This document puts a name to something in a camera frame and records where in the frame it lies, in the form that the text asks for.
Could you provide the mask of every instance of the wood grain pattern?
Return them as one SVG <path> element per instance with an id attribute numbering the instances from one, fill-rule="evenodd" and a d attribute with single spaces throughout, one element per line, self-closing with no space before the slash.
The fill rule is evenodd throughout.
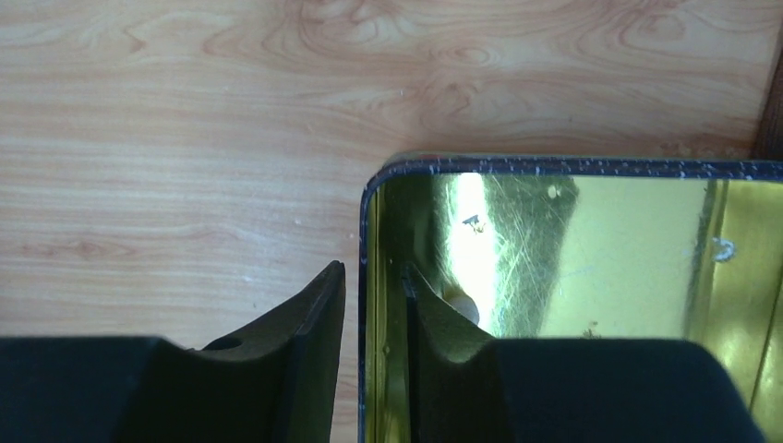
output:
<path id="1" fill-rule="evenodd" d="M 778 0 L 0 4 L 0 333 L 201 346 L 349 269 L 406 150 L 743 157 Z"/>

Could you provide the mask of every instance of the wood grain surface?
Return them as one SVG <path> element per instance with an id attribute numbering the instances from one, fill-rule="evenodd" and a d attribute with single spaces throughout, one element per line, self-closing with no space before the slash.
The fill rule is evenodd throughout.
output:
<path id="1" fill-rule="evenodd" d="M 0 334 L 244 325 L 331 259 L 356 440 L 358 203 L 392 154 L 743 157 L 779 0 L 5 0 Z"/>

